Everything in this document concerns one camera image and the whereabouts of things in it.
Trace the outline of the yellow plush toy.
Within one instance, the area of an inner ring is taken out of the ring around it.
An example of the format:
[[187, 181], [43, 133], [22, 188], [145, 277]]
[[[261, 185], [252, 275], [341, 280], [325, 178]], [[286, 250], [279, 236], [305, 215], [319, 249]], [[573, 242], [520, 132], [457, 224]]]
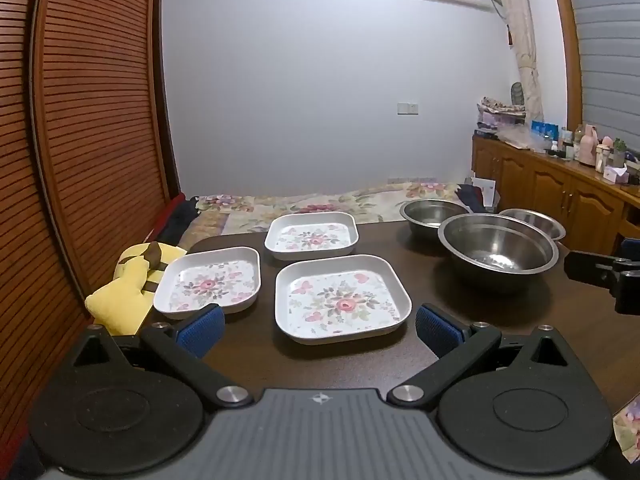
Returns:
[[85, 300], [94, 322], [112, 336], [135, 335], [151, 311], [165, 270], [185, 255], [180, 247], [157, 242], [126, 249], [118, 259], [113, 279]]

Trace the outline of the far floral square plate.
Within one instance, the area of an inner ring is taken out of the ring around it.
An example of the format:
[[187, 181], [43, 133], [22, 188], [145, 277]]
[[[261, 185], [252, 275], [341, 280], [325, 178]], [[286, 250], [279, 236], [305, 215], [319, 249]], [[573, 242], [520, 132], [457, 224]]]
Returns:
[[271, 222], [265, 248], [292, 262], [350, 255], [359, 242], [355, 218], [339, 211], [286, 214]]

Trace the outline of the pink bottle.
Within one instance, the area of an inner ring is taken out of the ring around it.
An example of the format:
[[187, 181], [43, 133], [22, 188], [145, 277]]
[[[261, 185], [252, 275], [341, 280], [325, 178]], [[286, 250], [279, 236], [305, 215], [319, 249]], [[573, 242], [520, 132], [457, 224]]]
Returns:
[[593, 125], [585, 124], [584, 132], [579, 143], [579, 162], [594, 168], [597, 161], [597, 146], [599, 145], [597, 129]]

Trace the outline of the wooden sideboard cabinet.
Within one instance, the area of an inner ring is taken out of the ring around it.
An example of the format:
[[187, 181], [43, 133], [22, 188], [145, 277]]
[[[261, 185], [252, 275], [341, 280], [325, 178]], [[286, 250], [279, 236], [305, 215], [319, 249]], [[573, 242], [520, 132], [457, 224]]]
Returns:
[[498, 211], [523, 208], [559, 221], [570, 249], [612, 255], [639, 237], [639, 189], [606, 182], [579, 162], [473, 136], [472, 170], [496, 182]]

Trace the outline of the white tissue box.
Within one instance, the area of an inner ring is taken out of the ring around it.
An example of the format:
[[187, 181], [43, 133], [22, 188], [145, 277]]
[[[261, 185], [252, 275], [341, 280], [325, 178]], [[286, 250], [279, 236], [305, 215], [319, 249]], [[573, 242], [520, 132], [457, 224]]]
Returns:
[[603, 179], [612, 184], [625, 185], [629, 179], [628, 168], [626, 165], [623, 167], [606, 166], [603, 171]]

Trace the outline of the left floral square plate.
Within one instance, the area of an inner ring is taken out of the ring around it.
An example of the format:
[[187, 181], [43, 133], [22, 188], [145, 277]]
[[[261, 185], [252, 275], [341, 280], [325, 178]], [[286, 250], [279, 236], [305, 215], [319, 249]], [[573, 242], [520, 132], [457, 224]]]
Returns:
[[262, 287], [259, 252], [231, 247], [194, 252], [172, 262], [154, 292], [153, 307], [173, 320], [216, 304], [224, 314], [240, 313], [256, 301]]

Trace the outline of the beige curtain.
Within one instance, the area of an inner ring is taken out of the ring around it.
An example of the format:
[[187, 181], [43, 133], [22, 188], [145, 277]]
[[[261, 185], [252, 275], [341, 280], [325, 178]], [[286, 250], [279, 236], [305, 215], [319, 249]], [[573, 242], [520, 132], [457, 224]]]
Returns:
[[536, 42], [529, 0], [501, 0], [513, 41], [516, 64], [523, 88], [526, 122], [542, 122], [541, 85], [536, 57]]

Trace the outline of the small steel bowl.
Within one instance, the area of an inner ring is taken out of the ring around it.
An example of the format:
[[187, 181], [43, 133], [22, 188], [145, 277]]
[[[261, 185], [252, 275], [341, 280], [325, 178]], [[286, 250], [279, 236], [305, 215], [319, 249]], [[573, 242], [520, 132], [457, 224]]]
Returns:
[[555, 242], [559, 242], [566, 237], [566, 229], [559, 221], [542, 214], [538, 211], [522, 208], [510, 208], [500, 211], [502, 216], [524, 221], [531, 226], [536, 226], [542, 232], [545, 232]]

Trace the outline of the floral bed quilt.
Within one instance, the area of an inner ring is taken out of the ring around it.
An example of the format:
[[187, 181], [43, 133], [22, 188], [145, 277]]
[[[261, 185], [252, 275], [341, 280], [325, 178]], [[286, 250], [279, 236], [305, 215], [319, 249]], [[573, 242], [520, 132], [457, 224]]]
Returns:
[[403, 203], [431, 198], [455, 202], [458, 187], [454, 182], [410, 180], [342, 194], [198, 196], [196, 218], [182, 234], [179, 246], [189, 249], [209, 237], [266, 232], [273, 220], [286, 214], [339, 211], [351, 214], [358, 224], [400, 221]]

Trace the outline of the folded fabric pile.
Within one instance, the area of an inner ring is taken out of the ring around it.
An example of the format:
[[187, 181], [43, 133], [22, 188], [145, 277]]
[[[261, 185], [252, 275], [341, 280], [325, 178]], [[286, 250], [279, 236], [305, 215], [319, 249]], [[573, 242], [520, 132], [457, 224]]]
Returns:
[[477, 104], [477, 128], [497, 132], [499, 129], [524, 125], [526, 111], [523, 105], [504, 104], [485, 96]]

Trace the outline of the medium steel bowl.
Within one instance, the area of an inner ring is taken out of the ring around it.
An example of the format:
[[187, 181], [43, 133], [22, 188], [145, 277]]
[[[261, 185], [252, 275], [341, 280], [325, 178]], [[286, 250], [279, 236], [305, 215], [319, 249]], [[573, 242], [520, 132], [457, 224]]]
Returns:
[[470, 212], [467, 206], [442, 198], [408, 200], [399, 209], [401, 217], [409, 223], [411, 234], [421, 240], [438, 240], [442, 222]]

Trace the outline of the large steel bowl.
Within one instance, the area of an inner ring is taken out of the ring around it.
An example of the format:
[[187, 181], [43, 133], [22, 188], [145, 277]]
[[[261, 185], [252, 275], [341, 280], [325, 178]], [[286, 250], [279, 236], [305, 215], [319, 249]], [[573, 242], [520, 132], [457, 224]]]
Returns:
[[558, 246], [549, 235], [501, 214], [458, 214], [442, 222], [437, 234], [462, 269], [496, 278], [529, 278], [559, 261]]

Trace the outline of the large floral square plate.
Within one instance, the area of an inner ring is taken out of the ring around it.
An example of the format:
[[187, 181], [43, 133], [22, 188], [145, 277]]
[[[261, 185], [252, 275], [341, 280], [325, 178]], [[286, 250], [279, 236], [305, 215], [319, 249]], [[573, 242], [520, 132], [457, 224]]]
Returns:
[[277, 326], [306, 346], [388, 335], [411, 311], [395, 270], [374, 255], [292, 263], [274, 283]]

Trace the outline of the grey window blind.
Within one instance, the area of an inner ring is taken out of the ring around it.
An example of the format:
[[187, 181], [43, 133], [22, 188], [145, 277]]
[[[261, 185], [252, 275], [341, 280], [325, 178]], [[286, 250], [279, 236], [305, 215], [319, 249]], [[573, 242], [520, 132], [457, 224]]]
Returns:
[[570, 0], [582, 72], [582, 117], [639, 149], [639, 0]]

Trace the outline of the white wall switch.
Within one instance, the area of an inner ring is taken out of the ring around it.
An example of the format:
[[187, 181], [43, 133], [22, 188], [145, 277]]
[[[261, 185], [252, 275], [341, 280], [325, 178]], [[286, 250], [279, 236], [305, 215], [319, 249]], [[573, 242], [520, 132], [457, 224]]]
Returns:
[[419, 105], [416, 103], [406, 103], [406, 102], [398, 103], [397, 114], [399, 116], [418, 116]]

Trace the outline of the wooden louvered wardrobe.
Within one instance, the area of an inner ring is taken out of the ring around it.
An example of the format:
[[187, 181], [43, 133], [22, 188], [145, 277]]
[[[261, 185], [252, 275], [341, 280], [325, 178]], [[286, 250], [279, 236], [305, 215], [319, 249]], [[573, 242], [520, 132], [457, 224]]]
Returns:
[[1, 0], [1, 461], [178, 194], [160, 0]]

